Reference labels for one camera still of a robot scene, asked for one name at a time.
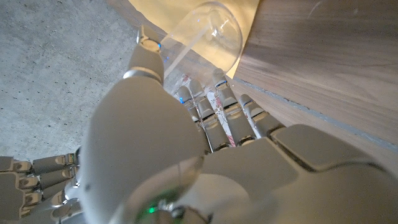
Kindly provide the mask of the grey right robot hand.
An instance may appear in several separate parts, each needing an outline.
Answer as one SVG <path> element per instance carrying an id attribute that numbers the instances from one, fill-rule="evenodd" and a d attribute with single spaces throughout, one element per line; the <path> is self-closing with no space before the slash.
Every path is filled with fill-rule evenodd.
<path id="1" fill-rule="evenodd" d="M 84 223 L 78 151 L 20 161 L 1 157 L 1 223 Z"/>

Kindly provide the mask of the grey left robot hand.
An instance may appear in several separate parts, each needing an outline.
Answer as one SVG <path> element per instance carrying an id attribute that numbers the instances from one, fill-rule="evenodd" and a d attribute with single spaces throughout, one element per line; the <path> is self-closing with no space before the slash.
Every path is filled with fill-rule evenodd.
<path id="1" fill-rule="evenodd" d="M 221 73 L 223 129 L 201 133 L 163 88 L 142 26 L 128 71 L 96 108 L 78 157 L 89 223 L 396 223 L 397 176 L 313 127 L 284 126 Z"/>

